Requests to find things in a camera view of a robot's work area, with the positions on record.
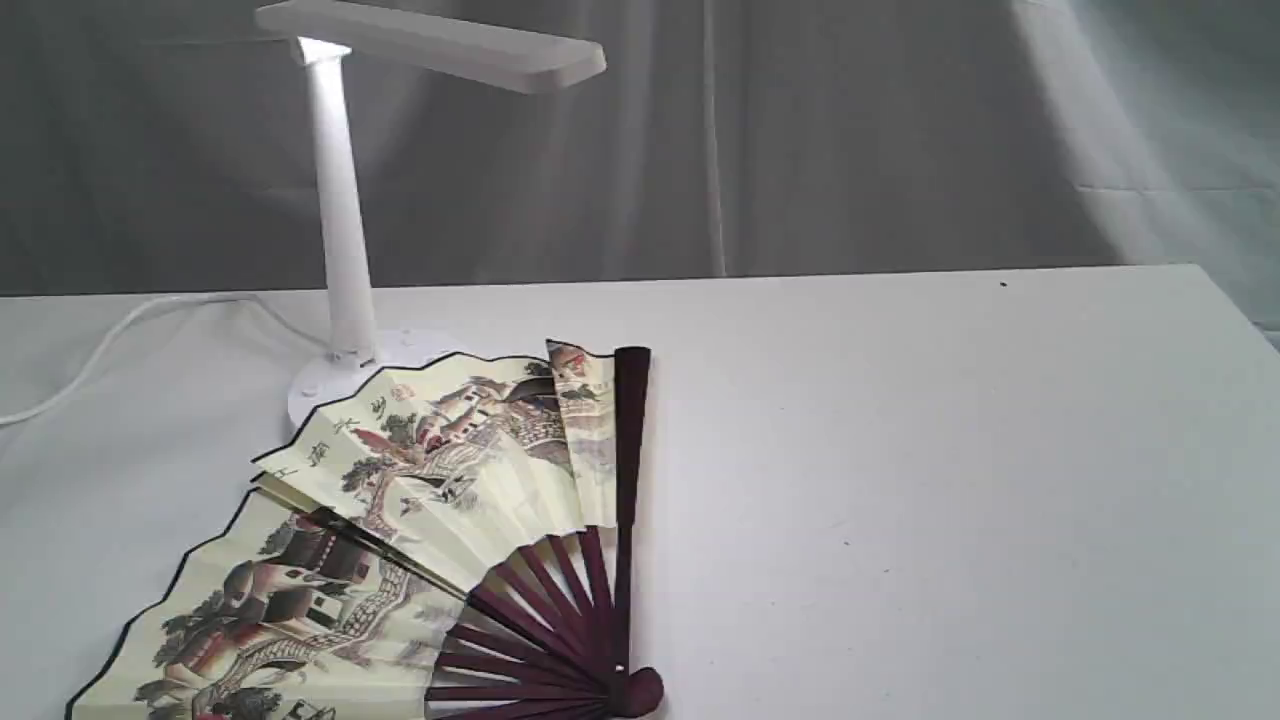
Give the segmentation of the painted paper folding fan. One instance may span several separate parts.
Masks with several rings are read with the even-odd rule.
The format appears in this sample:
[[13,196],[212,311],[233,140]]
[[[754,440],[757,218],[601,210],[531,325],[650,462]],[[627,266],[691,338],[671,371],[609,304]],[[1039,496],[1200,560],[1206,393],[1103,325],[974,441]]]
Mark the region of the painted paper folding fan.
[[652,351],[447,354],[312,409],[69,719],[637,719]]

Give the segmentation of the white desk lamp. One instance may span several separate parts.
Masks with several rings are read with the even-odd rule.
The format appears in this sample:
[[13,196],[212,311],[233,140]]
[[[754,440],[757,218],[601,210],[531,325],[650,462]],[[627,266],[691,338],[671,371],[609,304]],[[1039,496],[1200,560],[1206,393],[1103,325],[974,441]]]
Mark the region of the white desk lamp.
[[553,94],[605,72],[602,45],[561,35],[344,1],[283,1],[255,13],[260,28],[294,41],[308,91],[329,337],[294,377],[287,416],[303,425],[323,404],[351,396],[385,366],[421,366],[451,351],[426,331],[375,323],[343,74],[355,53],[516,94]]

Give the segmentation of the grey backdrop curtain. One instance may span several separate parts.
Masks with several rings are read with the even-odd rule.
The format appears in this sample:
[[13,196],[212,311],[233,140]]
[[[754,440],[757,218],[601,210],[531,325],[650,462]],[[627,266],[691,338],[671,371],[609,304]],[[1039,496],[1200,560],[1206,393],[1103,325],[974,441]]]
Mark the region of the grey backdrop curtain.
[[[1277,340],[1275,1],[402,1],[589,38],[522,95],[355,51],[376,284],[1194,263]],[[324,283],[253,1],[3,4],[5,295]]]

